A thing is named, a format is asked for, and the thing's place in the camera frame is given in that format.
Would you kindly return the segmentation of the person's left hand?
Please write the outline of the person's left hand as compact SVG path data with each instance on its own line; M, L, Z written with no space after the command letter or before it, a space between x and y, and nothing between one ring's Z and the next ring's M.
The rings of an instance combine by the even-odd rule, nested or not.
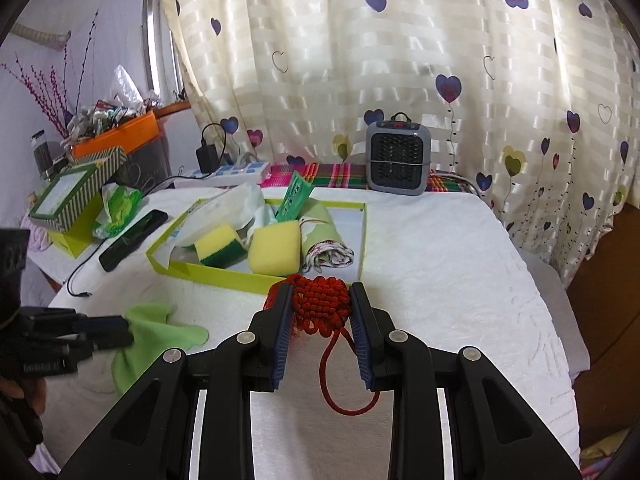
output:
M41 416L46 410L47 384L43 378L24 379L22 382L0 379L3 394L13 399L24 399Z

